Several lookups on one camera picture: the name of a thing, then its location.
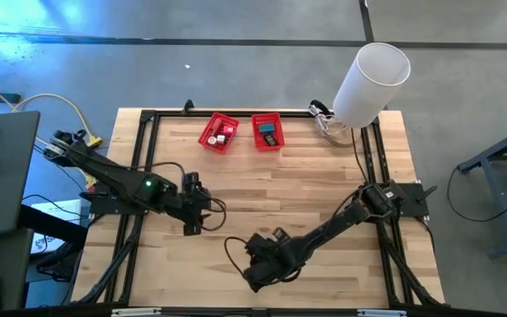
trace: gray floor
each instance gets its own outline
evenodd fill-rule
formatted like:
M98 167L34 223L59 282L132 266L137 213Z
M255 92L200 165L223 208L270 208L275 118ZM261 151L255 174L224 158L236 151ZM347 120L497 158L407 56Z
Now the gray floor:
M507 42L507 1L370 0L369 6L381 41ZM0 31L364 39L356 0L0 0ZM23 96L59 93L83 109L96 134L110 136L118 107L180 107L187 99L198 107L306 107L315 98L331 104L356 52L0 43L0 91ZM507 135L507 51L406 53L413 73L389 107L403 111L419 178L425 185L439 186L429 199L430 225L447 303L507 312L507 256L490 260L485 254L487 247L503 242L500 223L464 221L445 201L451 170ZM42 112L40 135L45 138L54 129L80 127L75 113L57 100L36 100L28 108ZM71 174L82 181L77 172ZM456 177L453 186L455 204L463 213L494 213L482 175ZM26 194L61 200L75 197L76 189L35 154ZM34 304L29 298L29 303L46 304L43 300Z

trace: red plastic basket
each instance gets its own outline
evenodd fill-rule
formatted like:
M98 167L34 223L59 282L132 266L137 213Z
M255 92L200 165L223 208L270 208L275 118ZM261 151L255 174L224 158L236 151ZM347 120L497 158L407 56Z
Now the red plastic basket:
M213 124L217 119L221 120L220 126L218 127L217 131L213 130ZM210 121L205 127L204 131L201 134L201 137L199 137L199 144L204 146L205 148L215 151L216 153L224 154L226 150L228 149L228 146L230 146L230 142L236 136L236 132L238 131L238 120L232 119L229 116L226 116L224 114L220 113L214 113L212 114L212 117L210 117ZM210 145L207 141L209 140L209 137L215 136L217 132L222 131L223 127L233 127L234 131L232 132L231 136L228 137L228 141L224 144L214 144Z
M259 126L266 123L273 123L275 131L272 133L277 141L276 146L270 146L263 134L260 133ZM274 151L279 150L285 146L285 138L283 137L283 128L281 128L281 115L278 113L273 114L254 114L252 115L253 138L255 140L255 147L258 151Z

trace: yellow cable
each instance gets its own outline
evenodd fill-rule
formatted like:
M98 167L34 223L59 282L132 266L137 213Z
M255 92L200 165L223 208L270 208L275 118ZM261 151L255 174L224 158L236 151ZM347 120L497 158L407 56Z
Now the yellow cable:
M2 95L1 95L1 93L0 93L0 99L1 99L4 103L6 103L6 104L7 104L7 106L9 106L9 107L11 108L11 111L12 111L12 112L14 112L14 113L16 113L16 112L20 111L20 110L19 110L19 108L20 108L21 106L24 106L27 102L29 102L29 101L31 101L31 100L33 100L33 99L39 98L39 97L54 97L54 98L58 98L59 100L62 100L62 101L64 101L65 103L67 103L68 105L70 105L71 107L73 107L73 108L74 108L74 110L76 110L77 115L79 116L79 119L81 120L81 123L83 124L83 126L84 126L84 128L85 128L85 131L87 131L87 136L89 137L89 144L92 144L92 143L97 143L97 142L99 142L99 143L100 143L100 142L102 141L102 139L101 139L100 137L96 137L96 136L94 136L94 135L90 132L89 127L87 126L87 122L85 122L85 118L84 118L84 116L82 115L82 113L81 113L81 111L79 110L79 108L78 108L78 107L77 107L77 106L76 106L73 102L71 102L71 101L67 100L66 98L64 98L64 97L62 97L62 96L60 96L60 95L57 95L57 94L54 94L54 93L39 93L39 94L37 94L37 95L34 95L34 96L30 97L30 98L27 98L27 99L25 99L25 100L23 100L23 101L19 102L16 106L13 106L13 105L12 105L12 104L11 104L11 103L10 103L10 102L9 102L9 101L5 98L5 97L4 97L4 96L2 96ZM37 140L37 141L39 141L39 142L41 142L41 143L43 143L43 144L45 144L45 145L48 145L48 142L46 142L46 141L42 140L42 139L41 139L38 135L36 136L36 140ZM79 169L79 171L80 171L80 172L84 175L84 177L85 177L85 180L86 180L86 184L85 184L85 186L86 186L87 188L89 188L89 187L93 186L93 184L95 183L95 179L94 179L91 175L89 175L89 174L85 173L84 171L82 171L81 169Z

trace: wooden tabletop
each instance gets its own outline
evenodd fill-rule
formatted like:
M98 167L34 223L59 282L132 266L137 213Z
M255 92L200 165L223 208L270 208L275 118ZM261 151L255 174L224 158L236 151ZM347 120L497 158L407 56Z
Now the wooden tabletop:
M141 108L121 108L107 156L130 165ZM391 177L415 180L408 140L398 111L379 115ZM138 248L131 306L218 306L353 308L387 307L385 282L374 225L360 224L314 252L295 282L276 284L253 293L232 267L223 248L228 236L248 239L269 235L281 226L303 235L326 221L342 199L363 182L352 148L334 148L306 118L283 119L285 147L259 153L254 148L249 118L240 118L238 134L225 155L197 143L209 118L163 117L154 161L176 161L186 172L197 171L204 187L228 205L226 224L217 232L184 237L182 223L167 215L146 216ZM150 128L144 137L143 160ZM376 146L371 134L371 147ZM356 142L363 162L361 141ZM155 173L180 183L180 172L160 166ZM105 216L89 229L72 299L80 299L104 272L114 248L119 216ZM215 215L206 226L220 221ZM434 298L443 302L430 236L414 219L400 228L408 265ZM237 241L231 256L245 268L249 257ZM124 266L119 275L120 293ZM400 275L393 271L398 295Z

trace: white cup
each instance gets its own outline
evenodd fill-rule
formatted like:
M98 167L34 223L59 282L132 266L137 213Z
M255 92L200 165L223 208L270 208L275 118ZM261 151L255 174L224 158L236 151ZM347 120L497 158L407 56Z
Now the white cup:
M335 96L335 118L350 128L368 126L409 76L410 61L401 50L378 42L365 45Z

